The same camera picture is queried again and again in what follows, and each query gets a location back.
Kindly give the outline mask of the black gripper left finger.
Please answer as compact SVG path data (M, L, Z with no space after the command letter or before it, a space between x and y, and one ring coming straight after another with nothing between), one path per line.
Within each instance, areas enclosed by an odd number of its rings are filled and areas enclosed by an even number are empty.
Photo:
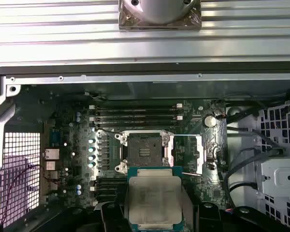
M119 204L104 202L94 208L72 207L67 210L64 232L125 232L126 218Z

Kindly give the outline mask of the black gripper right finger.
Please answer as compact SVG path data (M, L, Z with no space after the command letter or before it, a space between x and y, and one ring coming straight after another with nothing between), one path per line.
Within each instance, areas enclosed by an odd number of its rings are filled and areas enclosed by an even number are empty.
M290 232L290 228L258 210L240 206L231 211L219 209L210 202L198 205L195 232Z

